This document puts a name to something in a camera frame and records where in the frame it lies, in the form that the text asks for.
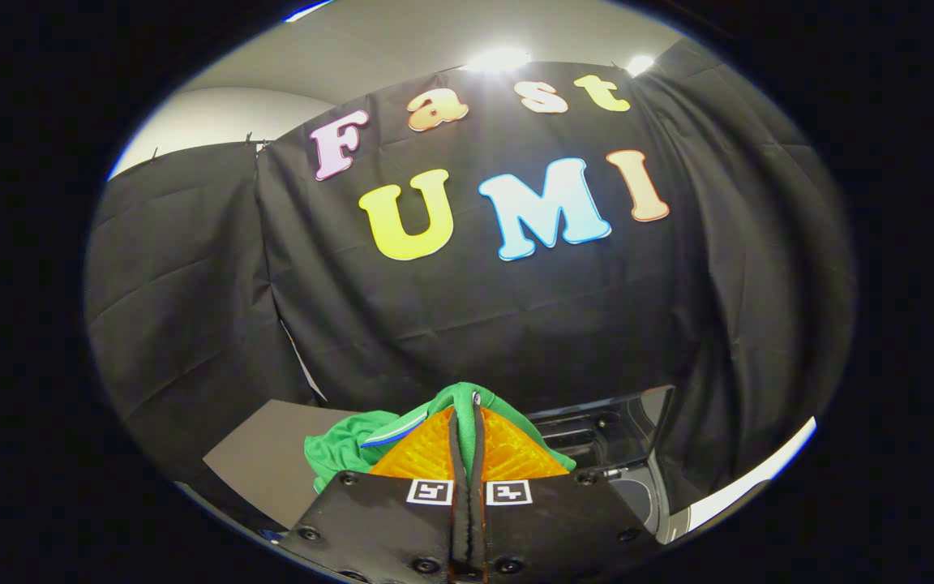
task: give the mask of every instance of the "white wall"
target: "white wall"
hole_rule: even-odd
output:
[[[208,88],[181,92],[162,104],[132,138],[110,177],[158,156],[198,145],[275,140],[333,104],[254,88]]]

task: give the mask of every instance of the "screw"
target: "screw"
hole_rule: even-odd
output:
[[[633,541],[638,535],[641,534],[641,530],[629,528],[622,533],[619,533],[619,541]]]
[[[504,559],[496,562],[496,569],[500,573],[518,573],[521,572],[521,562],[511,559]]]
[[[360,574],[359,572],[354,572],[354,571],[351,570],[351,569],[344,569],[344,570],[341,570],[341,572],[338,572],[338,573],[340,573],[341,576],[344,576],[344,577],[346,577],[346,578],[351,578],[352,580],[359,580],[360,582],[369,582],[369,581],[370,581],[370,580],[366,580],[366,576],[363,576],[363,574]]]
[[[417,558],[413,561],[413,569],[419,573],[436,573],[438,572],[438,561],[431,558]]]

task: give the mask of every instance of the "ceiling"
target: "ceiling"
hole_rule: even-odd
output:
[[[605,0],[334,0],[253,38],[181,90],[262,88],[341,104],[458,67],[486,49],[509,45],[537,62],[625,67],[680,37]]]

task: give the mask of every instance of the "yellow letter u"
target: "yellow letter u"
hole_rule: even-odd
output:
[[[371,190],[359,200],[359,207],[370,216],[370,229],[381,254],[393,260],[415,260],[434,254],[452,237],[452,210],[445,195],[445,180],[449,173],[442,169],[428,170],[412,177],[409,186],[418,189],[427,206],[431,225],[419,235],[407,235],[401,224],[397,185]]]

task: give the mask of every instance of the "black machine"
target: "black machine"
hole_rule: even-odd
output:
[[[662,548],[665,508],[645,461],[670,394],[655,388],[529,415],[550,447],[578,462],[571,474],[533,480],[482,483],[477,415],[470,483],[462,468],[448,482],[341,473],[279,544],[363,582],[607,581]],[[455,417],[449,426],[457,451]]]

